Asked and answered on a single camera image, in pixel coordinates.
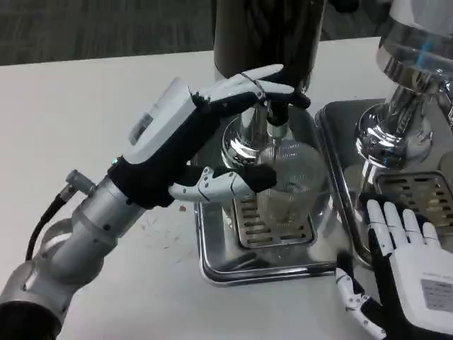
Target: metal drip tray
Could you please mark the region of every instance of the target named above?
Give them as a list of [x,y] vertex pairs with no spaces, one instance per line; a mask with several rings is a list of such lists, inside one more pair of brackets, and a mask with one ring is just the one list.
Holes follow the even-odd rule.
[[[223,164],[223,122],[199,151],[194,164]],[[321,151],[314,119],[305,110],[289,108],[289,128],[295,140]],[[326,178],[310,212],[310,221],[291,230],[274,230],[259,217],[255,198],[223,204],[195,205],[200,269],[215,285],[236,285],[332,274],[336,256],[351,251],[348,232],[338,220],[331,178]]]
[[285,244],[303,244],[313,240],[313,231],[309,219],[304,225],[295,228],[276,228],[267,226],[260,218],[256,197],[234,201],[237,225],[241,245],[249,249],[280,246]]
[[441,173],[382,174],[375,182],[378,192],[396,195],[414,212],[426,216],[441,237],[453,234],[453,195]]
[[[342,101],[325,106],[316,115],[323,150],[332,173],[335,190],[340,198],[337,209],[349,229],[355,256],[368,266],[367,226],[362,211],[356,205],[363,191],[363,158],[355,145],[355,124],[371,106],[382,101]],[[401,171],[378,169],[372,185],[365,191],[379,192],[404,202],[426,215],[437,226],[441,245],[453,251],[453,133],[435,101],[427,103],[426,118],[432,127],[432,148],[425,159]]]

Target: black robotic glove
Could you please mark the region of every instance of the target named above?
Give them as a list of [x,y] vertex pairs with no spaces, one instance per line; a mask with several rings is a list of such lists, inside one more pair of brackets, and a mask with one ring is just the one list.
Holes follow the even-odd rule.
[[381,304],[354,279],[339,254],[336,283],[346,311],[375,339],[453,339],[453,254],[434,225],[399,203],[362,194]]

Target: drip tray grate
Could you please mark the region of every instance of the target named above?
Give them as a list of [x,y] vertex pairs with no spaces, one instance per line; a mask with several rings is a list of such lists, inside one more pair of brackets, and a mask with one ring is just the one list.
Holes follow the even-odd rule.
[[375,183],[379,193],[397,195],[415,213],[426,216],[440,236],[453,234],[453,195],[440,172],[382,174]]
[[293,228],[272,228],[260,218],[256,197],[234,200],[237,232],[243,247],[256,249],[283,244],[302,244],[313,239],[310,219]]

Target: label on robot hand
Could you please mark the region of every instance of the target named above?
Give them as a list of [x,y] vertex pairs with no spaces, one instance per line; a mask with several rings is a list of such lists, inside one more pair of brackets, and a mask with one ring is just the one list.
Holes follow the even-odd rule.
[[441,281],[421,281],[425,304],[429,310],[453,313],[453,285]]

